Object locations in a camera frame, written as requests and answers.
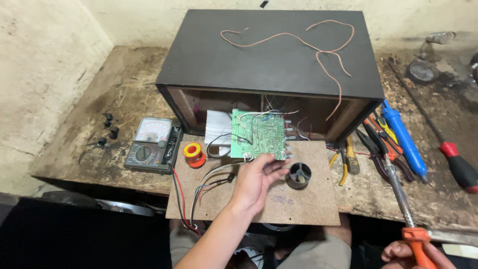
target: black box top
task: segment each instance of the black box top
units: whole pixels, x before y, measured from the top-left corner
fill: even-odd
[[[265,90],[274,92],[338,96],[338,85],[315,58],[316,50],[289,35],[280,35],[251,47],[249,45],[279,33],[291,33],[322,50],[345,43],[351,27],[326,22],[306,31],[310,25],[335,20],[351,24],[355,34],[337,51],[349,77],[334,54],[319,54],[324,67],[342,86],[342,96],[384,99],[383,88],[361,11],[264,11],[189,10],[179,28],[157,84]]]

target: hand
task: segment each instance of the hand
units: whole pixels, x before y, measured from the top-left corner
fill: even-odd
[[[263,153],[252,162],[241,165],[229,204],[255,216],[264,209],[269,186],[289,172],[282,167],[290,161],[276,161],[274,153]]]
[[[456,269],[448,258],[430,243],[423,244],[423,251],[435,263],[437,269]],[[412,249],[405,241],[395,241],[382,252],[382,260],[388,262],[382,269],[425,269],[417,266]]]

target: copper wire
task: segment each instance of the copper wire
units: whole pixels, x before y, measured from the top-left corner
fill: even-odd
[[[321,63],[320,60],[319,60],[319,53],[332,53],[332,54],[337,55],[338,61],[340,62],[340,66],[342,67],[342,70],[344,70],[344,72],[345,72],[349,77],[351,77],[351,75],[345,70],[344,65],[342,64],[342,59],[340,58],[340,55],[337,54],[337,53],[335,53],[335,52],[336,52],[336,51],[339,51],[339,50],[343,49],[345,46],[347,46],[347,44],[352,40],[352,37],[354,36],[355,28],[354,28],[353,25],[348,24],[348,23],[338,22],[338,21],[334,21],[334,20],[325,20],[325,21],[321,21],[321,22],[318,22],[318,23],[315,23],[315,24],[310,25],[310,26],[306,29],[306,31],[308,31],[309,29],[311,29],[312,27],[314,27],[314,26],[316,26],[316,25],[319,25],[319,24],[325,23],[325,22],[336,22],[336,23],[339,23],[339,24],[348,25],[348,26],[352,27],[352,34],[350,35],[350,37],[349,37],[349,39],[347,40],[347,42],[345,42],[341,47],[339,47],[339,48],[337,48],[337,49],[334,49],[334,50],[321,50],[321,49],[318,49],[318,48],[312,46],[311,44],[305,42],[304,40],[300,39],[298,36],[293,35],[293,34],[290,34],[290,33],[275,34],[275,35],[273,35],[273,36],[271,36],[271,37],[268,37],[268,38],[266,38],[266,39],[257,41],[257,42],[255,42],[255,43],[250,44],[250,45],[239,45],[239,44],[232,43],[232,42],[229,41],[227,38],[225,38],[224,35],[223,35],[224,32],[230,32],[230,33],[240,34],[240,33],[242,33],[243,31],[249,29],[249,27],[246,28],[246,29],[244,29],[244,30],[242,30],[241,32],[230,31],[230,30],[221,31],[221,37],[222,37],[224,40],[226,40],[227,42],[229,42],[229,43],[231,43],[232,45],[234,45],[234,46],[238,46],[238,47],[250,47],[250,46],[254,46],[254,45],[257,45],[257,44],[259,44],[259,43],[262,43],[262,42],[264,42],[264,41],[267,41],[267,40],[269,40],[269,39],[272,39],[272,38],[274,38],[274,37],[276,37],[276,36],[283,35],[283,34],[288,34],[288,35],[291,35],[291,36],[293,36],[293,37],[299,39],[299,40],[300,40],[302,43],[304,43],[305,45],[307,45],[307,46],[309,46],[309,47],[311,47],[311,48],[317,50],[317,52],[316,52],[316,54],[315,54],[315,58],[317,59],[317,61],[319,62],[320,66],[321,66],[322,69],[325,71],[325,73],[326,73],[331,79],[333,79],[333,80],[337,83],[337,85],[338,85],[338,93],[339,93],[339,94],[338,94],[338,104],[337,104],[337,106],[335,107],[335,109],[332,111],[332,113],[326,118],[326,121],[328,121],[328,119],[330,119],[330,117],[335,113],[335,111],[337,111],[338,107],[340,106],[340,103],[342,102],[342,87],[340,86],[340,83],[339,83],[333,76],[331,76],[331,75],[327,72],[327,70],[326,70],[326,68],[324,67],[324,65],[322,65],[322,63]]]

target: dirty workbench surface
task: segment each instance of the dirty workbench surface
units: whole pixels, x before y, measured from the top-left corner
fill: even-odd
[[[32,163],[32,176],[95,183],[138,191],[169,194],[171,176],[133,172],[123,167],[133,135],[142,117],[174,118],[154,85],[167,50],[157,47],[117,46],[107,58],[85,94],[60,125],[55,138],[45,145]],[[433,228],[478,231],[478,196],[464,193],[453,180],[445,157],[436,149],[438,141],[424,118],[400,87],[387,66],[392,56],[404,73],[405,63],[413,51],[396,55],[377,55],[385,95],[391,106],[402,113],[402,119],[415,140],[428,167],[431,185],[417,181],[403,187],[417,223]],[[463,82],[466,69],[458,56],[447,56],[438,62],[448,76],[428,86],[410,86],[446,137],[456,142],[461,155],[478,168],[478,144],[473,141],[478,130],[478,89]],[[97,140],[106,136],[103,113],[114,116],[119,126],[117,140],[111,146],[98,147]],[[184,135],[183,141],[203,141],[203,137]],[[357,152],[367,152],[356,136]],[[340,158],[332,167],[339,211],[383,219],[401,220],[401,213],[389,185],[379,176],[367,156],[358,155],[360,174],[349,175],[344,186],[338,182],[342,173]]]

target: metal rod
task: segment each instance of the metal rod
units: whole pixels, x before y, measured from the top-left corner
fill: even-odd
[[[415,105],[418,107],[418,110],[420,110],[420,112],[422,113],[422,115],[425,117],[426,121],[428,122],[428,124],[430,125],[430,127],[432,128],[432,131],[435,133],[436,135],[436,138],[438,138],[438,140],[440,141],[440,144],[442,144],[443,142],[445,142],[445,139],[443,138],[441,132],[438,130],[438,128],[435,126],[435,124],[432,122],[432,119],[430,119],[430,117],[428,116],[428,114],[425,112],[425,110],[423,109],[423,107],[420,105],[420,103],[418,102],[418,100],[415,98],[414,94],[412,93],[412,91],[410,90],[410,88],[407,86],[407,84],[405,84],[405,81],[403,81],[403,78],[402,76],[395,70],[395,68],[393,68],[393,64],[391,63],[391,61],[388,61],[389,63],[389,66],[391,68],[391,70],[395,73],[395,75],[397,76],[398,80],[400,81],[400,83],[402,84],[402,86],[405,88],[405,90],[407,91],[408,95],[410,95],[412,101],[415,103]]]
[[[400,207],[400,211],[402,212],[405,225],[407,227],[416,227],[415,222],[412,218],[410,206],[408,205],[407,197],[402,190],[402,187],[397,177],[397,172],[395,171],[395,166],[391,164],[388,154],[385,154],[385,162],[387,163],[385,169],[387,170],[387,173],[389,175],[390,185],[393,189],[393,193],[395,193],[395,198],[397,198],[398,206]]]

